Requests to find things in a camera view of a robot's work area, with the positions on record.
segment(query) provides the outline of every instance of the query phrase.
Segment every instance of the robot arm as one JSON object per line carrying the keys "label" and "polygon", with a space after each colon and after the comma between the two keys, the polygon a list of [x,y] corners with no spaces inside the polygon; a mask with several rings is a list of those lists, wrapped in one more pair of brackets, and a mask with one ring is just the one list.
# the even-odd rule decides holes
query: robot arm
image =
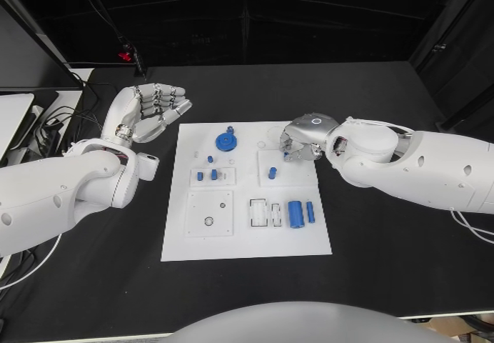
{"label": "robot arm", "polygon": [[[294,142],[302,148],[291,152]],[[338,125],[305,114],[285,127],[279,149],[285,161],[318,159],[324,151],[357,187],[436,209],[494,214],[494,146],[485,141],[351,117]]]}
{"label": "robot arm", "polygon": [[124,88],[101,139],[79,141],[63,157],[0,169],[0,257],[62,234],[91,213],[127,206],[160,163],[131,143],[155,139],[188,110],[184,94],[164,84]]}

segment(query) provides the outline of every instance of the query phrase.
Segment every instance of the computer screen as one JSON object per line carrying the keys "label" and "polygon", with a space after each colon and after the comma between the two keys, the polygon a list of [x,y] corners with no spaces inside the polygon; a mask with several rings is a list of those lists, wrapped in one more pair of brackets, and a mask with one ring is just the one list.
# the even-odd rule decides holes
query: computer screen
{"label": "computer screen", "polygon": [[80,83],[0,0],[0,91],[78,90]]}

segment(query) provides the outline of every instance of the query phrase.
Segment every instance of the blue cylinder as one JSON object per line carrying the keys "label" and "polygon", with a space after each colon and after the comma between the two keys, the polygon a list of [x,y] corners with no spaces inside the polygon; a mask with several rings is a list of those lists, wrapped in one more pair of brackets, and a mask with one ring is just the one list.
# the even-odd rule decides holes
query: blue cylinder
{"label": "blue cylinder", "polygon": [[288,202],[288,214],[291,217],[291,228],[304,227],[304,213],[301,211],[301,202]]}
{"label": "blue cylinder", "polygon": [[216,138],[216,147],[222,151],[232,151],[236,147],[236,137],[230,133],[220,134]]}
{"label": "blue cylinder", "polygon": [[269,179],[273,180],[276,177],[276,168],[272,166],[269,169]]}
{"label": "blue cylinder", "polygon": [[308,222],[315,223],[312,202],[307,202],[307,217]]}

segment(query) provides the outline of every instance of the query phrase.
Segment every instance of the red light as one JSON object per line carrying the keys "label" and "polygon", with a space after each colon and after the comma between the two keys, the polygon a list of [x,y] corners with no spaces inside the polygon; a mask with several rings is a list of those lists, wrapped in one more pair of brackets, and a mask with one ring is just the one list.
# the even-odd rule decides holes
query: red light
{"label": "red light", "polygon": [[129,62],[131,61],[131,54],[128,52],[121,52],[118,54],[118,56],[121,57],[121,59],[125,61],[125,62]]}

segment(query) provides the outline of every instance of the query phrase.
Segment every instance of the black table surface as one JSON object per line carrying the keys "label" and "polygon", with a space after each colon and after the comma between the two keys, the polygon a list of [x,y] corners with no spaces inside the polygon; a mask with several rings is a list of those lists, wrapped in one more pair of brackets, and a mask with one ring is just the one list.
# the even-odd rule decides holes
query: black table surface
{"label": "black table surface", "polygon": [[[132,69],[92,82],[145,83]],[[442,115],[406,62],[184,66],[148,82],[183,86],[193,108],[134,150],[158,156],[125,209],[86,217],[44,266],[0,303],[3,342],[174,332],[204,317],[266,302],[350,304],[394,316],[494,309],[494,247],[448,212],[353,187],[315,162],[332,255],[160,262],[180,123],[285,121],[312,111],[433,130]],[[95,86],[104,118],[114,91]],[[86,136],[96,136],[91,123]],[[494,217],[468,214],[492,227]]]}

